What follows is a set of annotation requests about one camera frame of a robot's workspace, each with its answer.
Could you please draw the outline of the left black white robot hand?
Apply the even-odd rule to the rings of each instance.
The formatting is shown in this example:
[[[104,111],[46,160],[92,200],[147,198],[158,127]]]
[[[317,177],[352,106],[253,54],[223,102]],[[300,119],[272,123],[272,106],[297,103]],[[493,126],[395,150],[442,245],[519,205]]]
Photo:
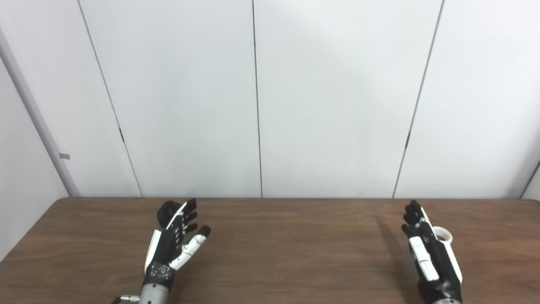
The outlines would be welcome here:
[[[159,228],[154,230],[145,260],[143,285],[162,285],[168,290],[177,271],[183,267],[208,239],[211,228],[198,227],[197,199],[183,204],[169,200],[157,211]]]

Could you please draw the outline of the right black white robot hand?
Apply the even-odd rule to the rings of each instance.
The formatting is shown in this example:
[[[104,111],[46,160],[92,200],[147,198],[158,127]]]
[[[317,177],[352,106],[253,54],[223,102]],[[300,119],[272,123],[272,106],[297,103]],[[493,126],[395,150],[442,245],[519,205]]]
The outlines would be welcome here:
[[[433,226],[416,200],[405,206],[402,231],[419,276],[417,288],[425,304],[462,304],[463,276],[451,247],[453,235]]]

